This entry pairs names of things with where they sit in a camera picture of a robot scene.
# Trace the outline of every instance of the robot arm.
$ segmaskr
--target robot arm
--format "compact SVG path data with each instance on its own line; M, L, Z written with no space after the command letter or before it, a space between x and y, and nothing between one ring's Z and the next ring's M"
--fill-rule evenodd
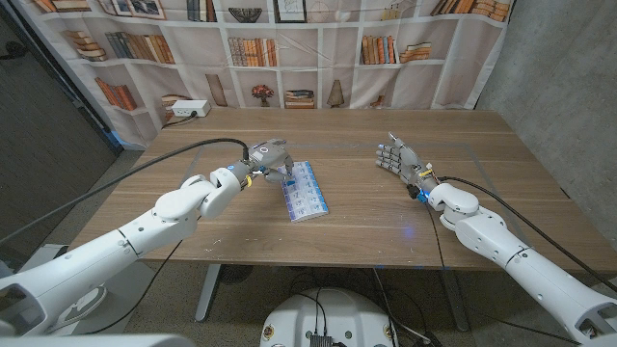
M440 183L430 164L389 133L393 146L380 145L377 165L399 174L414 199L442 211L442 224L459 241L505 270L566 332L585 346L617 344L617 300L566 273L512 234L495 212L473 194Z
M293 161L270 140L251 149L249 160L187 179L180 189L159 198L137 219L34 269L0 279L0 321L18 335L44 334L57 317L93 288L157 248L174 244L197 229L197 214L219 216L231 199L263 174L268 181L287 180ZM285 164L286 172L276 167Z

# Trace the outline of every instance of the wooden table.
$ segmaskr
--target wooden table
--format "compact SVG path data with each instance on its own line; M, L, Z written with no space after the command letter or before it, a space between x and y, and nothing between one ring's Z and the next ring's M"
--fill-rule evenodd
M432 163L437 175L459 176L492 189L592 268L617 270L617 253L494 112L215 109L205 119L163 130L137 164L204 139L231 137L256 144L284 138L294 160L312 165L330 208L327 216L291 224L281 186L260 178L219 218L201 219L172 260L496 269L463 247L433 211L436 233L424 205L409 198L398 176L375 166L377 145L388 140L390 130ZM183 178L208 177L240 157L236 145L196 148L127 178L71 246L136 218ZM483 206L506 219L510 230L557 265L580 270L490 197L451 183L478 196ZM164 259L171 248L145 259Z

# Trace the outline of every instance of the floor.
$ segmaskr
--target floor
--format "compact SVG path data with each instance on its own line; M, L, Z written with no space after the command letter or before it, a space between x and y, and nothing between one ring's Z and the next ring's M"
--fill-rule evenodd
M128 170L141 152L125 151L97 184ZM112 188L75 206L45 243L68 244L90 220ZM160 263L149 264L157 268ZM205 264L168 263L136 309L125 332L181 334L198 346L256 346L268 314L289 297L290 285L307 268L254 267L237 284L221 284L205 323L194 322L195 307L205 278ZM420 315L400 291L414 298L426 318L427 329L443 346L570 346L569 343L498 323L468 309L471 331L458 332L449 313L438 271L379 270L390 293L393 314L412 329L421 330ZM368 270L317 268L319 285L344 287L376 300ZM566 336L559 325L506 274L458 272L458 281L468 307L501 320ZM587 277L583 282L593 284ZM300 282L293 290L311 287ZM605 288L598 290L607 294ZM401 337L401 346L414 343Z

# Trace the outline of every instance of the printed backdrop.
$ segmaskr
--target printed backdrop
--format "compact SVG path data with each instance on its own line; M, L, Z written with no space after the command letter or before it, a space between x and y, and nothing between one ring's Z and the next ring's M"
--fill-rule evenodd
M183 98L471 109L503 45L508 2L21 0L119 137L142 147ZM253 95L259 85L271 92Z

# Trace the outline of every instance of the power strip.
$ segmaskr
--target power strip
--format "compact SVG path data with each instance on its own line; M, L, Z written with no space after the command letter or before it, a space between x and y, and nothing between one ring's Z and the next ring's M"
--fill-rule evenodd
M205 117L211 108L208 100L178 100L172 106L176 117L189 117L193 111L197 112L197 117Z

